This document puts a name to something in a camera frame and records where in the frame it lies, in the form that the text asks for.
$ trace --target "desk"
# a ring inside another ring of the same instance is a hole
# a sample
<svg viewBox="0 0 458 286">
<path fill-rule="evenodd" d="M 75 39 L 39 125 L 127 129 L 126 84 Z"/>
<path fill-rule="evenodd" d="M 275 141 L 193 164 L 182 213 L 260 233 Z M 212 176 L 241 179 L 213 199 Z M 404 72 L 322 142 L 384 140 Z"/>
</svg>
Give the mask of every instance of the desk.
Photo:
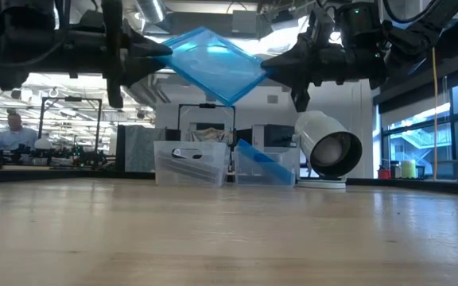
<svg viewBox="0 0 458 286">
<path fill-rule="evenodd" d="M 5 183 L 0 285 L 458 285 L 458 196 Z"/>
</svg>

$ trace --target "blue translucent lid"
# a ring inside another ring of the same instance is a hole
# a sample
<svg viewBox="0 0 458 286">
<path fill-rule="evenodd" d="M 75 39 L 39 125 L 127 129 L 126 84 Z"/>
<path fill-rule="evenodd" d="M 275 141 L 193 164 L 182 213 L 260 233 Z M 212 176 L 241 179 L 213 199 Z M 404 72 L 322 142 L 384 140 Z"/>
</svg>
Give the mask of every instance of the blue translucent lid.
<svg viewBox="0 0 458 286">
<path fill-rule="evenodd" d="M 158 59 L 220 102 L 232 106 L 266 77 L 262 60 L 204 27 L 164 43 L 171 56 Z"/>
</svg>

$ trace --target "transparent storage container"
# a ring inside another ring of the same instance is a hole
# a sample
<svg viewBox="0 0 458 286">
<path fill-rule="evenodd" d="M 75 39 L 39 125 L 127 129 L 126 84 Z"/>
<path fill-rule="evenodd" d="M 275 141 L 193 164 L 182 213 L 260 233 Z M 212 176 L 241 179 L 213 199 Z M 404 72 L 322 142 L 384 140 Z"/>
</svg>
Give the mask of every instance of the transparent storage container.
<svg viewBox="0 0 458 286">
<path fill-rule="evenodd" d="M 230 149 L 225 143 L 155 141 L 155 180 L 160 186 L 222 186 Z"/>
<path fill-rule="evenodd" d="M 204 27 L 162 44 L 173 54 L 158 57 L 161 62 L 226 106 L 232 106 L 266 78 L 261 59 Z"/>
<path fill-rule="evenodd" d="M 238 185 L 293 187 L 300 164 L 299 148 L 265 148 L 261 153 L 253 146 L 235 149 Z"/>
</svg>

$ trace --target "wooden table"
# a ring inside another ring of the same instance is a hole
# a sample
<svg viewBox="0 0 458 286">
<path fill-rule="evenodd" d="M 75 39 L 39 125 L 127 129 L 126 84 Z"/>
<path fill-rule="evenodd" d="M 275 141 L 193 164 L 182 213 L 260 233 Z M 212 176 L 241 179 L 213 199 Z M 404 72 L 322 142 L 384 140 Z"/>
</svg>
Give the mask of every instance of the wooden table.
<svg viewBox="0 0 458 286">
<path fill-rule="evenodd" d="M 458 196 L 0 184 L 0 285 L 458 286 Z"/>
</svg>

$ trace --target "man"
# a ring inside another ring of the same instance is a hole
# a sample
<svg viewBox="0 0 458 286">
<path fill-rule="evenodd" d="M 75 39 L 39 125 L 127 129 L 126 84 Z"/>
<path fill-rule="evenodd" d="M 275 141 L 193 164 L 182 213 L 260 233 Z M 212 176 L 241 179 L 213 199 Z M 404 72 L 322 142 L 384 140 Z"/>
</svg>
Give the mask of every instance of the man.
<svg viewBox="0 0 458 286">
<path fill-rule="evenodd" d="M 8 126 L 10 130 L 0 134 L 0 150 L 16 150 L 19 145 L 35 148 L 38 138 L 37 131 L 22 126 L 21 115 L 9 114 Z"/>
</svg>

